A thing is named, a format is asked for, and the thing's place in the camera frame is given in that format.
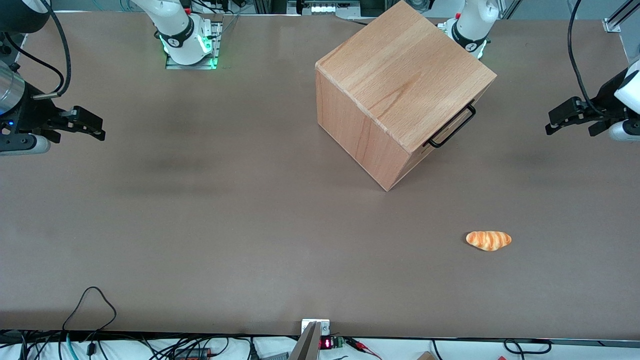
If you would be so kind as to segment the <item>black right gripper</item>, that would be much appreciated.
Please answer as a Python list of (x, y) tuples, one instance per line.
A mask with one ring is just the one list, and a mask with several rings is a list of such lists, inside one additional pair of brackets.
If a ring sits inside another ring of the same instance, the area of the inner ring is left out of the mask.
[(60, 132), (82, 133), (105, 141), (103, 119), (80, 105), (64, 111), (55, 106), (52, 99), (34, 100), (33, 96), (43, 92), (31, 84), (26, 84), (19, 105), (19, 132), (35, 133), (37, 129), (47, 130), (47, 139), (53, 144), (61, 142)]

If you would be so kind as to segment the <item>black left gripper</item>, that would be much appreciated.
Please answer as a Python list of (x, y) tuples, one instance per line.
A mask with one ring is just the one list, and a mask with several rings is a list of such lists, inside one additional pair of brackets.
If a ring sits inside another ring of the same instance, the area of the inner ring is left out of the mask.
[(626, 78), (627, 69), (620, 71), (603, 84), (590, 105), (578, 96), (572, 96), (548, 112), (549, 123), (544, 127), (547, 136), (551, 136), (565, 126), (582, 125), (594, 121), (588, 128), (589, 136), (596, 137), (608, 132), (610, 137), (630, 137), (629, 110), (615, 97)]

